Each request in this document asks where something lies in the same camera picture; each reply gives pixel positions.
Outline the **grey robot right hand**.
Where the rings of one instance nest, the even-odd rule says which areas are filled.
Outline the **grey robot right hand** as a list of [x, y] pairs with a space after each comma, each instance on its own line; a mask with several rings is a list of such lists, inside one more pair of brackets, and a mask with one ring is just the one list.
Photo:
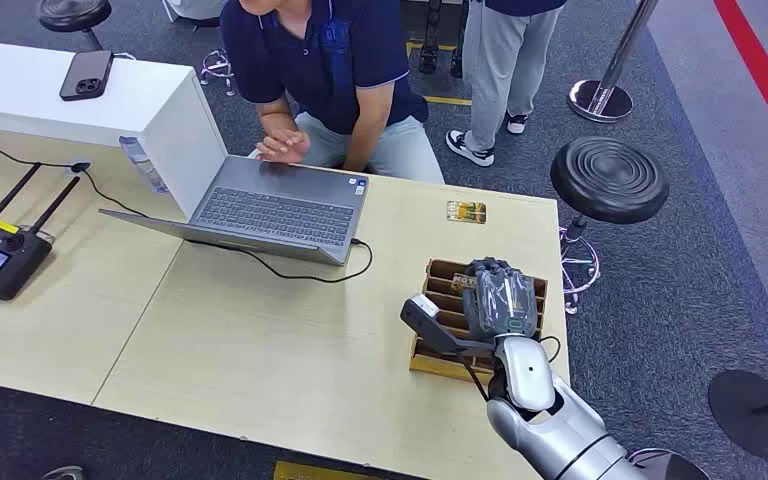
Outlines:
[[538, 310], [533, 277], [493, 257], [472, 261], [465, 274], [474, 278], [474, 285], [463, 290], [472, 340], [489, 342], [499, 335], [535, 334]]

